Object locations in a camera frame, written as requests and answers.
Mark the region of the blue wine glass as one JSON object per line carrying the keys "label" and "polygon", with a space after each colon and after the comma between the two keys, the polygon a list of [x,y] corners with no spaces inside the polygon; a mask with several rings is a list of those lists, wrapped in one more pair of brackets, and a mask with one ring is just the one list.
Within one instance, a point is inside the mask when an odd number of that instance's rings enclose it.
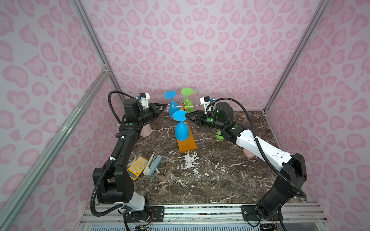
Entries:
{"label": "blue wine glass", "polygon": [[178,124],[175,127],[175,136],[176,139],[179,141],[185,141],[189,138],[188,124],[185,123],[185,121],[187,120],[186,114],[186,111],[180,110],[175,112],[173,115],[174,120],[178,121]]}
{"label": "blue wine glass", "polygon": [[164,94],[165,99],[171,100],[168,105],[170,117],[173,118],[174,114],[180,110],[179,104],[174,101],[174,98],[177,96],[175,91],[168,91]]}

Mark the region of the pink metal pen bucket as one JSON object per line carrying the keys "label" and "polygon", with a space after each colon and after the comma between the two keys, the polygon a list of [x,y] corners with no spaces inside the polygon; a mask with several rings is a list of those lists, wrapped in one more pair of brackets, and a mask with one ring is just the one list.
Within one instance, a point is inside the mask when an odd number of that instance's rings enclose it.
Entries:
{"label": "pink metal pen bucket", "polygon": [[143,126],[140,135],[142,137],[148,137],[151,134],[152,134],[152,128],[151,128],[150,124],[148,123],[145,126]]}

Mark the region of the wooden rack base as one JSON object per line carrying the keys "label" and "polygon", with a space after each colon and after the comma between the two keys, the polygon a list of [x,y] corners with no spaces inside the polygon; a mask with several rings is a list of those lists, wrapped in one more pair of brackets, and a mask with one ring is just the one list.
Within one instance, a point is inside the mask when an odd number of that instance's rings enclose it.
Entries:
{"label": "wooden rack base", "polygon": [[188,130],[189,130],[189,137],[186,140],[184,141],[177,140],[180,153],[194,151],[197,149],[197,145],[196,145],[193,133],[191,131],[191,128],[189,128]]}

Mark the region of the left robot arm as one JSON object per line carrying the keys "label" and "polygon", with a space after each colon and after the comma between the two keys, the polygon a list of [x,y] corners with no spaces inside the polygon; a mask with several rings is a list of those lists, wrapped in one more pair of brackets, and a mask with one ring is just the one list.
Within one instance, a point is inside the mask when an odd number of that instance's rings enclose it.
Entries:
{"label": "left robot arm", "polygon": [[118,211],[124,219],[132,217],[146,222],[151,218],[149,200],[135,192],[128,163],[144,126],[156,120],[167,105],[149,103],[143,106],[140,99],[128,95],[123,103],[124,115],[119,117],[112,105],[113,94],[115,91],[108,94],[108,104],[119,124],[119,131],[115,135],[117,143],[108,160],[92,173],[94,189],[90,211],[95,217]]}

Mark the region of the blue wine glass front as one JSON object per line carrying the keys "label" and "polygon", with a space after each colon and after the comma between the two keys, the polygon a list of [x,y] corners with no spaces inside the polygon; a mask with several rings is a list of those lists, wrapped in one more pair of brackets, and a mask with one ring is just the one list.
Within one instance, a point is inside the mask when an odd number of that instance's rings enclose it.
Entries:
{"label": "blue wine glass front", "polygon": [[175,136],[176,139],[179,141],[185,141],[189,138],[188,124],[185,123],[185,121],[187,120],[186,114],[186,111],[180,110],[175,112],[173,115],[174,120],[178,121],[178,124],[175,127]]}

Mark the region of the yellow calculator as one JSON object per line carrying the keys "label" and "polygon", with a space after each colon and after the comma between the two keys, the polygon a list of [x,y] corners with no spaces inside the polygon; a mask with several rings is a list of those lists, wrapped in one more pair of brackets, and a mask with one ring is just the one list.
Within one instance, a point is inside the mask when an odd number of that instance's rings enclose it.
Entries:
{"label": "yellow calculator", "polygon": [[148,160],[143,157],[138,157],[128,168],[128,174],[132,180],[136,180],[144,171],[148,164]]}

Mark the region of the blue white stapler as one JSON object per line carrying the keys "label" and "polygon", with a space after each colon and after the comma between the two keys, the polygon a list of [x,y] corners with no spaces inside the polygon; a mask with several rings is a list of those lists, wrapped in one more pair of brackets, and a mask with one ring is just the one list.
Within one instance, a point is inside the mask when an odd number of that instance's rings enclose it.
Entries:
{"label": "blue white stapler", "polygon": [[143,171],[143,174],[147,177],[150,178],[156,169],[158,168],[159,164],[162,161],[162,156],[161,155],[156,155],[153,153]]}

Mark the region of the green wine glass back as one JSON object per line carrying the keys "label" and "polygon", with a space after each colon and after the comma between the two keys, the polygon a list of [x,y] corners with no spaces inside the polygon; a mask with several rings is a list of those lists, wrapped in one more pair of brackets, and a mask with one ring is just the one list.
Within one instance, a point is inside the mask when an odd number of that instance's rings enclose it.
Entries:
{"label": "green wine glass back", "polygon": [[182,103],[182,107],[185,111],[188,113],[191,113],[194,111],[193,102],[190,99],[190,96],[194,94],[194,91],[191,88],[183,88],[181,90],[181,94],[186,96],[185,100]]}

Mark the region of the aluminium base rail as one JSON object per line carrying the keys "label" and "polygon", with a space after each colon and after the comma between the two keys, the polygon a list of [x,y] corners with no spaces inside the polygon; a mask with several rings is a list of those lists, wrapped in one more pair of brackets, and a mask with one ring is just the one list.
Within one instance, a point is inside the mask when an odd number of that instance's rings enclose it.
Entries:
{"label": "aluminium base rail", "polygon": [[288,203],[283,219],[266,220],[254,213],[254,204],[153,205],[143,231],[329,231],[329,221],[317,203]]}

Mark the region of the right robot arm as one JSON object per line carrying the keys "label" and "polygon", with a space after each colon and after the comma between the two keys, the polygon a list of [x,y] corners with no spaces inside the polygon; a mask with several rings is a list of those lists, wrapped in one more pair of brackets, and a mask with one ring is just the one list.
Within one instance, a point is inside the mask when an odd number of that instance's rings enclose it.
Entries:
{"label": "right robot arm", "polygon": [[197,125],[220,130],[226,141],[251,152],[276,173],[273,186],[257,202],[254,214],[261,220],[274,216],[282,220],[281,209],[288,201],[296,196],[307,198],[302,190],[307,180],[305,159],[299,153],[287,153],[256,136],[253,124],[248,129],[235,121],[229,101],[229,98],[215,100],[208,103],[205,110],[186,113],[185,117]]}

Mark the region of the green wine glass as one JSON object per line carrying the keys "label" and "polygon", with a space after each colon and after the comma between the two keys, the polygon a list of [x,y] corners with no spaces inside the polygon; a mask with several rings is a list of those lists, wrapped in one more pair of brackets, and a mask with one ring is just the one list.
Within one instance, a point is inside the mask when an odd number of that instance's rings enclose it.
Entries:
{"label": "green wine glass", "polygon": [[188,113],[191,113],[194,111],[193,102],[190,99],[190,96],[194,94],[194,91],[191,88],[183,88],[181,90],[181,94],[186,96],[185,100],[182,103],[182,107],[185,111]]}
{"label": "green wine glass", "polygon": [[217,137],[217,139],[219,139],[219,140],[224,140],[224,137],[222,136],[221,131],[218,131],[218,132],[216,133],[216,137]]}

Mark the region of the pink case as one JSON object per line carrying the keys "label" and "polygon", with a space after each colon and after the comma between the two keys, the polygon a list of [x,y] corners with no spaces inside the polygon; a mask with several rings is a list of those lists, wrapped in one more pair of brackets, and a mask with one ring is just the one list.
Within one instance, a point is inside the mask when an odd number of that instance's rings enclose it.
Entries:
{"label": "pink case", "polygon": [[247,149],[243,149],[243,154],[245,155],[245,157],[247,159],[251,159],[251,158],[255,157],[255,154],[252,153],[251,151],[247,150]]}

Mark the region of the blue wine glass back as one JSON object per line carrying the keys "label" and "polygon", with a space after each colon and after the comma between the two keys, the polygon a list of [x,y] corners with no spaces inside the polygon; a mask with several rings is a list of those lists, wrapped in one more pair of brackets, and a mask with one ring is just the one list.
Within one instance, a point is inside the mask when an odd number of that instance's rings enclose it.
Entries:
{"label": "blue wine glass back", "polygon": [[175,91],[168,91],[164,94],[165,99],[171,100],[168,105],[170,117],[173,118],[174,114],[180,110],[179,104],[174,101],[174,98],[177,96]]}

